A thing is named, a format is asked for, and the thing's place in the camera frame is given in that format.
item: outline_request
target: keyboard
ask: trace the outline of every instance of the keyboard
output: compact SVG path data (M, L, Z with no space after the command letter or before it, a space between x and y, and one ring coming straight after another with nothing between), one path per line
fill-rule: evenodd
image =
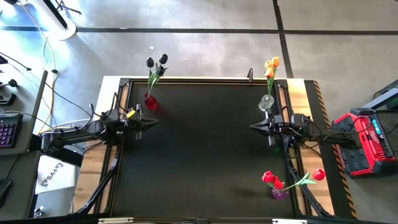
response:
M0 114L0 150L15 146L22 117L22 114Z

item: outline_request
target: flower stem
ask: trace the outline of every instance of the flower stem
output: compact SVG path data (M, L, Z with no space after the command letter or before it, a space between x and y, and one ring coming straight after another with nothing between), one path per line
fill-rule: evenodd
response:
M285 189L282 189L282 191L287 190L287 189L289 189L289 188L291 188L291 187L294 187L294 186L296 186L296 184L290 185L290 186L286 187Z

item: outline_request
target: red tulip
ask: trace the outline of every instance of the red tulip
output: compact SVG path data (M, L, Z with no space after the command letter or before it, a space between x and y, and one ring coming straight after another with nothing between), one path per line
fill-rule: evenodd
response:
M274 188L277 190L282 190L284 188L284 185L282 184L282 182L278 179L278 177L275 177L274 180Z
M312 177L315 180L323 180L325 178L325 172L321 169L317 169L313 174Z
M267 171L264 173L264 175L261 177L262 181L265 183L272 183L275 179L274 175L272 175L271 171Z

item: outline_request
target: gray floor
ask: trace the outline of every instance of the gray floor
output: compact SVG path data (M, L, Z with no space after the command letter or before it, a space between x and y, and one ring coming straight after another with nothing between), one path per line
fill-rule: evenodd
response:
M81 10L67 16L87 28L276 29L272 0L130 1L66 0ZM279 0L284 29L398 30L395 0ZM40 25L45 19L27 5ZM4 7L0 26L32 27L20 6ZM368 102L375 91L398 76L396 35L286 35L294 78L317 80L329 118ZM36 72L44 63L39 32L0 31L0 51L18 58ZM50 41L60 72L55 89L82 106L95 103L105 75L147 75L145 59L169 55L168 76L244 77L250 67L263 76L265 59L282 51L278 34L181 34L78 32ZM45 54L47 68L51 56ZM286 77L284 62L278 77ZM57 122L85 118L62 99L55 100ZM375 193L379 180L350 181L359 218L396 222L394 197ZM398 184L393 177L390 184ZM39 197L48 216L69 212L73 189Z

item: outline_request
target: yellow object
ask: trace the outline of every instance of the yellow object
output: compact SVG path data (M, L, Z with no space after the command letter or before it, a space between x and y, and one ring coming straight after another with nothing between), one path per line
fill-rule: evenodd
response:
M274 68L274 64L270 61L266 61L265 68Z
M131 110L126 116L127 118L130 118L132 115L134 115L136 113L135 110Z
M267 78L273 78L274 77L274 69L273 68L267 68L266 77Z
M272 64L274 67L278 67L279 66L279 57L273 57Z

